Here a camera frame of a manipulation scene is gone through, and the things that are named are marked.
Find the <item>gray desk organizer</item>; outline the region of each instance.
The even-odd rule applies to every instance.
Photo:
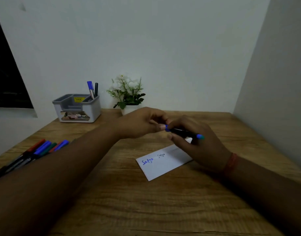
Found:
[[[66,94],[52,101],[60,122],[94,122],[101,114],[99,95]]]

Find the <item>dark window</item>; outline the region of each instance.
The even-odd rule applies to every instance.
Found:
[[[0,26],[0,107],[33,108]]]

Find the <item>white pot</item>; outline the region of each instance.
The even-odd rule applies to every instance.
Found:
[[[125,115],[125,114],[133,112],[139,108],[140,108],[140,105],[127,105],[124,109],[121,109],[121,112],[122,112],[122,115]]]

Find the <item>red thread bracelet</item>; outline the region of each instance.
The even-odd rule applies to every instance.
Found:
[[[238,155],[235,153],[231,153],[231,156],[229,160],[227,161],[226,166],[219,174],[218,181],[221,181],[222,179],[226,178],[235,168],[238,162]]]

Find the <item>white paper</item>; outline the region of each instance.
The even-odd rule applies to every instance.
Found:
[[[165,147],[136,159],[148,181],[151,181],[191,160],[192,158],[176,145]]]

